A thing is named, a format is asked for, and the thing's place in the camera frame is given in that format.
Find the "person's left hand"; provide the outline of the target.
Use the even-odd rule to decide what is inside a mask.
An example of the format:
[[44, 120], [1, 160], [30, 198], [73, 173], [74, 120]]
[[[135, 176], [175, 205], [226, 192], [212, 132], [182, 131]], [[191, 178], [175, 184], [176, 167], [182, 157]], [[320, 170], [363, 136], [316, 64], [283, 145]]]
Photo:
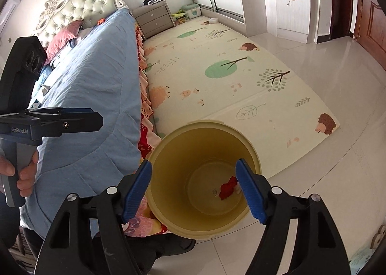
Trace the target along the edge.
[[[39, 153], [36, 150], [31, 158], [31, 161], [28, 166], [24, 167], [19, 173], [19, 179], [17, 181], [17, 188], [20, 191], [22, 197], [29, 197], [33, 192], [33, 187], [35, 183], [35, 176], [37, 173], [37, 163], [38, 163]], [[1, 155], [0, 161], [0, 172], [5, 176], [13, 176], [15, 174], [14, 166]]]

